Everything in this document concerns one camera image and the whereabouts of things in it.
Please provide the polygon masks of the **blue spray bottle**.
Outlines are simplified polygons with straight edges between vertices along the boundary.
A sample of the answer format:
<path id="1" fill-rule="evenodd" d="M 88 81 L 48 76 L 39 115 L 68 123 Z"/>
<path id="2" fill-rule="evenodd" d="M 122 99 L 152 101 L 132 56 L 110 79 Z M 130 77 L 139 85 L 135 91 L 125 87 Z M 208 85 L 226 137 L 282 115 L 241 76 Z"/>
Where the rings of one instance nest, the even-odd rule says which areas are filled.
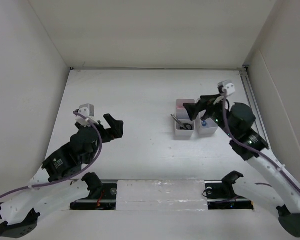
<path id="1" fill-rule="evenodd" d="M 206 120 L 202 120 L 202 121 L 201 121 L 201 126 L 202 126 L 203 128 L 209 128 L 209 127 L 210 127 L 209 123 L 208 123 Z"/>

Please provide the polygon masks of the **black handled scissors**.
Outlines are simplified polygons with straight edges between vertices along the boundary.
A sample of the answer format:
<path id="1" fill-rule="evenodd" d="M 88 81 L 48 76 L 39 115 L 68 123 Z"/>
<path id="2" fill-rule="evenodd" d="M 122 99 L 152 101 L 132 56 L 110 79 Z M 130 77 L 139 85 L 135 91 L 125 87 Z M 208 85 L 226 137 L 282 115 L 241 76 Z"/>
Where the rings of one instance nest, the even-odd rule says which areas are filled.
<path id="1" fill-rule="evenodd" d="M 171 114 L 170 116 L 180 126 L 181 130 L 188 130 L 188 131 L 192 131 L 193 130 L 193 126 L 190 123 L 186 123 L 186 122 L 180 121 L 173 114 Z"/>

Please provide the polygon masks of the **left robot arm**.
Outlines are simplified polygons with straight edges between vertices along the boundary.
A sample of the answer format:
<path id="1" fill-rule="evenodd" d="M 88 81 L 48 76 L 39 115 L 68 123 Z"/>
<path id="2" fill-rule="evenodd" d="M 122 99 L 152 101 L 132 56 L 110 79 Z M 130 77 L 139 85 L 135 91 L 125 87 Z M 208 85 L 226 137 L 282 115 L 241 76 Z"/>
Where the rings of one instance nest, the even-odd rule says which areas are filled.
<path id="1" fill-rule="evenodd" d="M 105 128 L 90 115 L 75 116 L 77 133 L 44 160 L 26 186 L 0 196 L 0 238 L 22 238 L 64 205 L 81 199 L 100 201 L 105 195 L 100 178 L 87 170 L 105 143 L 123 137 L 124 122 L 105 114 Z"/>

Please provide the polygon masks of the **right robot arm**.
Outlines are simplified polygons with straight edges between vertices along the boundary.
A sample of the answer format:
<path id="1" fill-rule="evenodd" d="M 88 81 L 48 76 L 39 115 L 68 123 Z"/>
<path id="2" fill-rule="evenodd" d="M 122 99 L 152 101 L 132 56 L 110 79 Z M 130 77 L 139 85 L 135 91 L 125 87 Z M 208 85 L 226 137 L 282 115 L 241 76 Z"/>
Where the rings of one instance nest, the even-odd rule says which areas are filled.
<path id="1" fill-rule="evenodd" d="M 225 94 L 201 96 L 198 102 L 183 106 L 191 120 L 204 112 L 202 119 L 214 121 L 230 137 L 232 150 L 270 185 L 259 188 L 255 183 L 248 183 L 242 173 L 232 171 L 222 179 L 222 193 L 257 203 L 275 216 L 286 232 L 300 238 L 300 183 L 279 160 L 265 154 L 270 147 L 252 129 L 256 117 L 251 108 L 239 102 L 230 105 Z"/>

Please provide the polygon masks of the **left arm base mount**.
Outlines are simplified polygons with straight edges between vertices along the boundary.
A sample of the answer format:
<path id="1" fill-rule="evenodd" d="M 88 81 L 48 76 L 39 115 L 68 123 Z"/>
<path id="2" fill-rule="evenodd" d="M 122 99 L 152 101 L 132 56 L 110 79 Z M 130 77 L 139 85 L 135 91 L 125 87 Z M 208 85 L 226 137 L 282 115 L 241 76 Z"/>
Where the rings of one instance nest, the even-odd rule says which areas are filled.
<path id="1" fill-rule="evenodd" d="M 102 181 L 96 173 L 87 173 L 81 179 L 88 185 L 89 195 L 72 202 L 73 211 L 114 211 L 117 204 L 118 181 Z"/>

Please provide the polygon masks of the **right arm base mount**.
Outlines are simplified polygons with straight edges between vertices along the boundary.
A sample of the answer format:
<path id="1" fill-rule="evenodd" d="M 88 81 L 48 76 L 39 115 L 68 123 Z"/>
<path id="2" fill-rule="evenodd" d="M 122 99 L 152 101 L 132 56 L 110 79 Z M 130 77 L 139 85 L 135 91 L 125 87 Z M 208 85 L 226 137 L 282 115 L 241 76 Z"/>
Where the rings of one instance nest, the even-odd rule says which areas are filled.
<path id="1" fill-rule="evenodd" d="M 205 180 L 202 196 L 207 200 L 208 210 L 254 210 L 251 200 L 237 195 L 233 185 L 244 175 L 232 171 L 221 180 Z"/>

